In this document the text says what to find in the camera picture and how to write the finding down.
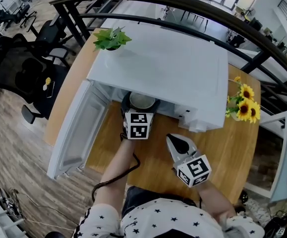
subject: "potted plant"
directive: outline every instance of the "potted plant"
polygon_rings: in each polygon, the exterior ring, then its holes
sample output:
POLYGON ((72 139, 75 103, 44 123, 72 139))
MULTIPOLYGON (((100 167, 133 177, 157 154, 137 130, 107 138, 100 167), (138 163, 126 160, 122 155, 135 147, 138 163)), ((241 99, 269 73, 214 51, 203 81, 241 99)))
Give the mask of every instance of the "potted plant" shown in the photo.
POLYGON ((249 120, 256 123, 260 120, 260 105, 254 101, 252 88, 241 83, 240 77, 229 79, 238 85, 238 92, 234 96, 227 96, 226 117, 232 117, 236 121, 249 120))
POLYGON ((125 45, 127 42, 131 41, 132 39, 126 36, 125 32, 121 31, 122 28, 118 27, 117 29, 113 30, 100 30, 99 33, 95 33, 94 35, 97 37, 97 41, 94 42, 96 45, 95 50, 117 50, 120 48, 121 45, 125 45))

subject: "green plant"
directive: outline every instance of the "green plant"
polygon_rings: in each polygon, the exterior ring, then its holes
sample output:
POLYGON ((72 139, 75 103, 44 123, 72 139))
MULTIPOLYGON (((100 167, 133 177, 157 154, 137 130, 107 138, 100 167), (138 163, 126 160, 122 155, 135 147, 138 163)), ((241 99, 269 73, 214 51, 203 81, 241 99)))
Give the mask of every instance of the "green plant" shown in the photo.
POLYGON ((97 41, 94 42, 96 45, 95 50, 106 49, 106 50, 116 50, 121 45, 125 45, 132 39, 126 36, 125 32, 121 31, 122 28, 118 27, 113 30, 100 30, 99 33, 94 34, 97 37, 97 41))

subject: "wooden table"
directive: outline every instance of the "wooden table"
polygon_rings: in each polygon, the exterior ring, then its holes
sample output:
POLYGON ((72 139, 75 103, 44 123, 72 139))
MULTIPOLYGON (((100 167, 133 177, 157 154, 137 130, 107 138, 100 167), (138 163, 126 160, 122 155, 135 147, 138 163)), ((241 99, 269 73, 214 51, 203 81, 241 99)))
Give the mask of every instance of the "wooden table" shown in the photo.
MULTIPOLYGON (((93 52, 93 35, 78 54, 52 109, 45 132, 45 141, 54 146, 61 124, 75 93, 86 78, 97 52, 93 52)), ((255 100, 260 103, 260 82, 239 69, 229 66, 229 78, 241 76, 242 82, 250 85, 255 100)), ((229 83, 229 93, 236 92, 236 85, 229 83)), ((157 114, 148 140, 139 141, 136 154, 141 167, 128 176, 128 183, 144 189, 175 193, 198 200, 195 189, 189 189, 171 170, 172 159, 167 150, 166 134, 179 133, 190 137, 206 154, 211 167, 211 181, 232 202, 236 203, 244 187, 251 166, 259 124, 236 122, 226 119, 224 127, 205 133, 193 133, 178 127, 178 120, 157 114)), ((95 140, 87 166, 104 172, 120 145, 122 129, 120 103, 113 102, 95 140)))

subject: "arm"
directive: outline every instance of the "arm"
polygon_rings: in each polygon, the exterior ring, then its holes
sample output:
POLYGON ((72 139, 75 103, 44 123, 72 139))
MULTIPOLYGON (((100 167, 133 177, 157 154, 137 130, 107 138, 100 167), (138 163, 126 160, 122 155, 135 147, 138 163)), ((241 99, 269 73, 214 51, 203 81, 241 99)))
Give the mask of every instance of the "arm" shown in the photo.
MULTIPOLYGON (((135 143, 128 139, 124 139, 122 141, 116 155, 108 165, 100 182, 111 180, 130 168, 134 145, 135 143)), ((127 176, 113 182, 108 186, 99 188, 94 205, 103 203, 108 204, 114 207, 120 213, 126 182, 127 176)))
POLYGON ((232 204, 209 180, 197 185, 196 188, 207 212, 218 222, 221 217, 231 218, 236 216, 232 204))

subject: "white star-print shirt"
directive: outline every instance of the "white star-print shirt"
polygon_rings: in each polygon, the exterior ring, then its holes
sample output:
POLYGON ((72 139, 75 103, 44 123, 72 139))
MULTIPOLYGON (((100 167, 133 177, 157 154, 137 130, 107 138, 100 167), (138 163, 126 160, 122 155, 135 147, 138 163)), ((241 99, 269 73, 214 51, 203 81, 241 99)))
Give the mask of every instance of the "white star-print shirt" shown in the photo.
POLYGON ((207 212, 181 201, 159 198, 129 212, 120 222, 115 208, 88 209, 74 238, 262 238, 264 230, 249 217, 235 216, 220 226, 207 212))

